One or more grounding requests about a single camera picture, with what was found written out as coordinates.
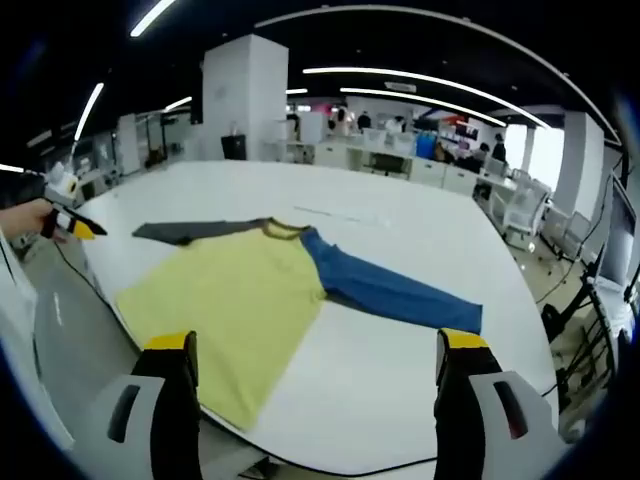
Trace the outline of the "person's left hand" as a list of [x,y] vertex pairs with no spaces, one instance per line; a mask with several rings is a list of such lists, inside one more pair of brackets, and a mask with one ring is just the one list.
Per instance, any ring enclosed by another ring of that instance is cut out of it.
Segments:
[[53,212],[53,205],[45,199],[35,199],[15,207],[12,227],[13,236],[40,233],[46,217]]

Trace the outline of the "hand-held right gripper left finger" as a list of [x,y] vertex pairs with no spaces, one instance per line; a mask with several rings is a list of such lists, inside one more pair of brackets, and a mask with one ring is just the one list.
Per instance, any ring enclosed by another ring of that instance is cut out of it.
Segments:
[[89,479],[201,479],[197,335],[149,340],[84,415]]

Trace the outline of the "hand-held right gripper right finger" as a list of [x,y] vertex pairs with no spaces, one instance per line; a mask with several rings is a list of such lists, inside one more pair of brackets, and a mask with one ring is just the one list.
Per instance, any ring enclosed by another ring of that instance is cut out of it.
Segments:
[[436,479],[542,479],[568,451],[552,410],[485,340],[438,331]]

